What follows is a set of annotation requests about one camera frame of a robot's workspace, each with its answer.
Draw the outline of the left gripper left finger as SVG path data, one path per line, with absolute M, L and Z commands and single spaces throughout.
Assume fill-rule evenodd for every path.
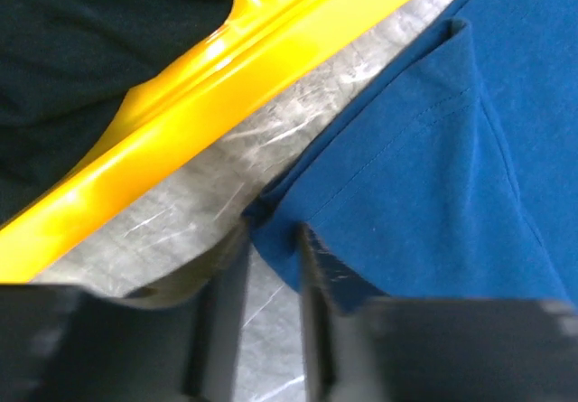
M 245 309 L 247 230 L 124 297 L 3 285 L 4 401 L 229 401 Z

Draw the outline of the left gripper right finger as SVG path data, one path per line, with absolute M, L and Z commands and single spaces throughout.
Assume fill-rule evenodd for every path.
M 298 234 L 311 401 L 574 401 L 577 315 L 546 300 L 410 299 Z

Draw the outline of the blue t-shirt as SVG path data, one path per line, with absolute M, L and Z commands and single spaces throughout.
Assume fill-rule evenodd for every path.
M 577 300 L 577 0 L 454 0 L 247 207 L 411 297 Z

